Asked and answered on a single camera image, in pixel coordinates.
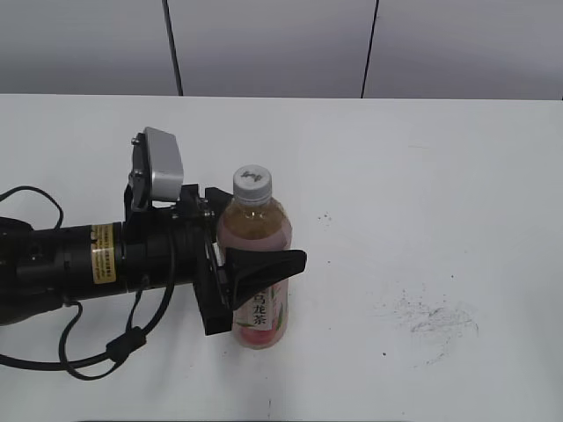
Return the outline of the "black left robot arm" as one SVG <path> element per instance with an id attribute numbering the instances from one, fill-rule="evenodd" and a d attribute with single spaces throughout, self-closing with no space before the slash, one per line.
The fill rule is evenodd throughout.
<path id="1" fill-rule="evenodd" d="M 125 222 L 35 230 L 1 221 L 1 323 L 15 324 L 70 301 L 190 283 L 208 335 L 230 331 L 253 295 L 303 272 L 299 250 L 215 251 L 216 224 L 230 194 L 184 185 L 169 207 L 133 208 Z"/>

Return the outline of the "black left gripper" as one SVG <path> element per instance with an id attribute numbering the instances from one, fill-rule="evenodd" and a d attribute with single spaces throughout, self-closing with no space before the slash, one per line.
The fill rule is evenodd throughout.
<path id="1" fill-rule="evenodd" d="M 225 250 L 223 269 L 228 281 L 225 303 L 218 285 L 223 275 L 214 251 L 216 224 L 232 201 L 232 194 L 207 187 L 183 185 L 179 199 L 169 207 L 131 210 L 128 188 L 124 193 L 125 222 L 122 228 L 121 274 L 128 291 L 141 293 L 152 288 L 165 290 L 155 315 L 142 328 L 151 333 L 163 318 L 174 288 L 191 284 L 206 335 L 228 332 L 232 311 L 267 288 L 302 273 L 307 254 L 301 250 Z"/>

